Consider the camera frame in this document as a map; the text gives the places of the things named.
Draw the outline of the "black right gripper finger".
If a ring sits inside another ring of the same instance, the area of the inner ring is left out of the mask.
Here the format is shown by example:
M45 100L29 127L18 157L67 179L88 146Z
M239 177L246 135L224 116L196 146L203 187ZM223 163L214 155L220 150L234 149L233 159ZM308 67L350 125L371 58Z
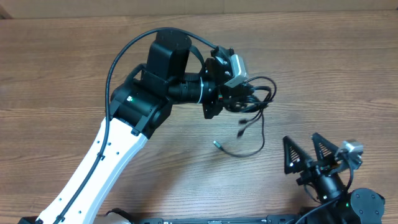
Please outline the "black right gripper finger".
M283 145L285 174L298 173L311 166L313 159L289 136L283 138Z
M318 133L314 133L312 135L312 141L318 161L335 161L335 154L339 150L338 146L334 145Z

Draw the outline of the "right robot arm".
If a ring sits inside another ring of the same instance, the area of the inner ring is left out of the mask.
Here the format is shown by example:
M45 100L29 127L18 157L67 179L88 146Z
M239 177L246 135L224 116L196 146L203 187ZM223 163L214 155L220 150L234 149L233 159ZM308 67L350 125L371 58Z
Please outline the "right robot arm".
M316 159L289 136L283 138L284 172L300 174L297 184L312 187L319 203L303 207L295 223L381 223L385 198L367 188L350 191L354 172L363 163L363 145L349 139L336 146L318 133L312 141Z

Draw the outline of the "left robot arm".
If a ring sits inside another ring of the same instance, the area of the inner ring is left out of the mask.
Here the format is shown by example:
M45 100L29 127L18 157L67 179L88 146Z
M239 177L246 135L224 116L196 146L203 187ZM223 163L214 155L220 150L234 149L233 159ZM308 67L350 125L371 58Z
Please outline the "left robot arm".
M196 103L211 119L221 110L248 110L254 90L243 58L211 44L210 58L193 45L191 32L154 29L146 63L124 83L105 90L105 117L86 156L56 199L21 223L93 223L109 191L130 160L170 116L173 105Z

